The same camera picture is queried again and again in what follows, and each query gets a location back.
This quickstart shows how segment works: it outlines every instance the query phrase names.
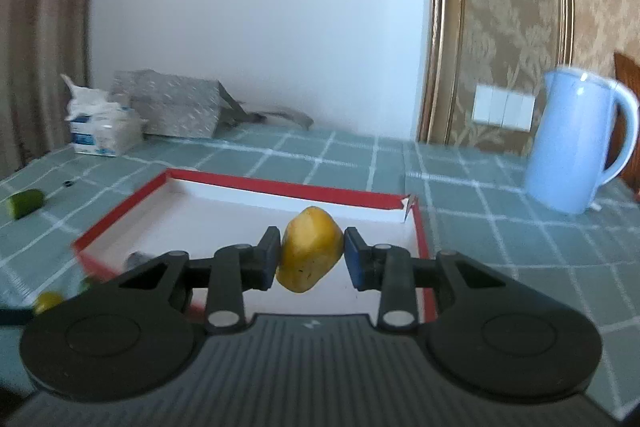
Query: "ribbed gray surface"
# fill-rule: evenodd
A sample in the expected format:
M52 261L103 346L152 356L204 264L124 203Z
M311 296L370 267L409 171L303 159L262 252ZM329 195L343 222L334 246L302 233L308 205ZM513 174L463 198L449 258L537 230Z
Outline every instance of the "ribbed gray surface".
M207 340L175 380L144 396L78 404L40 393L9 427L611 426L582 397L546 406L489 402L453 386L411 339L365 316L262 315Z

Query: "red and white box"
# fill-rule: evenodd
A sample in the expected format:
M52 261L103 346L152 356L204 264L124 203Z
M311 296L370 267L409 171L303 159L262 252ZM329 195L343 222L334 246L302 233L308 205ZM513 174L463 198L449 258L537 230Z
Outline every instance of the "red and white box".
M191 259L211 257L228 245L256 245L269 226L281 235L306 207L326 210L344 230L356 227L368 245L388 243L413 257L428 258L417 199L314 187L208 172L167 169L116 206L72 247L88 273L108 280L124 270L127 257L187 251ZM435 317L433 293L417 290L422 321ZM193 292L192 307L202 311L206 289ZM351 285L344 257L313 288L290 292L274 280L266 292L244 292L248 319L255 313L369 314L375 324L380 293Z

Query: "blue pitcher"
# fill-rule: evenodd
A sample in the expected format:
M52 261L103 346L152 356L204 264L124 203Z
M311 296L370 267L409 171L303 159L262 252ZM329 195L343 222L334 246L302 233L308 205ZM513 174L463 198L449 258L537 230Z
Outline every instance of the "blue pitcher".
M545 73L546 107L525 173L525 190L541 203L580 214L613 179L638 139L638 99L615 80L562 66ZM604 170L619 105L625 115L622 151Z

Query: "green checkered tablecloth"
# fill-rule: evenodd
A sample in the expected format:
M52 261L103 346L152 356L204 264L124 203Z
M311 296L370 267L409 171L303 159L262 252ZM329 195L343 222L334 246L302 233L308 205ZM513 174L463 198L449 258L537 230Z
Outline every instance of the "green checkered tablecloth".
M618 417L639 400L640 208L628 188L613 181L597 194L601 211L567 216L524 194L523 159L471 149L262 125L211 140L149 137L117 158L66 147L0 182L0 200L28 187L48 194L19 221L0 211L0 305L47 289L74 295L83 273L69 243L167 167L414 193L432 252L461 251L585 313L605 347L589 393ZM0 330L0 383L24 391L18 334Z

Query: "white wall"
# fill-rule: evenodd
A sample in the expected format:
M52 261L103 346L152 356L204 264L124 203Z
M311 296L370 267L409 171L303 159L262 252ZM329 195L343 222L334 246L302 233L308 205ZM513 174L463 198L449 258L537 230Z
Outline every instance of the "white wall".
M220 79L323 126L414 137L425 0L91 0L90 70Z

